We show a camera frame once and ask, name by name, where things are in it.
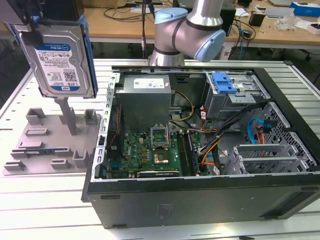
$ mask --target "motherboard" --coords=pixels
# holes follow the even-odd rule
[[[107,172],[112,178],[195,176],[201,146],[197,132],[128,132],[124,135],[123,155],[108,160]]]

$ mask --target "light blue joint cap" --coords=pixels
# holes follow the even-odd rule
[[[214,59],[224,45],[226,33],[223,30],[214,32],[198,49],[194,55],[194,59],[207,63]]]
[[[180,7],[163,8],[155,13],[154,24],[163,24],[181,19],[188,14],[188,11]]]

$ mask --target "blue plastic clip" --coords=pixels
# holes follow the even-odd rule
[[[212,82],[218,94],[235,94],[237,89],[232,85],[232,80],[225,72],[212,72]]]

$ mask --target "hard drive label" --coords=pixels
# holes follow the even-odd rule
[[[45,43],[34,48],[46,81],[57,91],[77,91],[80,88],[77,69],[72,62],[68,44]]]

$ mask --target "circuit board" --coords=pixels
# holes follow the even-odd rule
[[[177,171],[182,176],[178,149],[178,132],[169,134],[169,147],[156,149],[151,147],[150,132],[126,133],[123,145],[123,157],[118,165],[120,171]],[[201,146],[198,133],[191,134],[194,151]],[[165,137],[154,134],[154,142],[163,142]]]

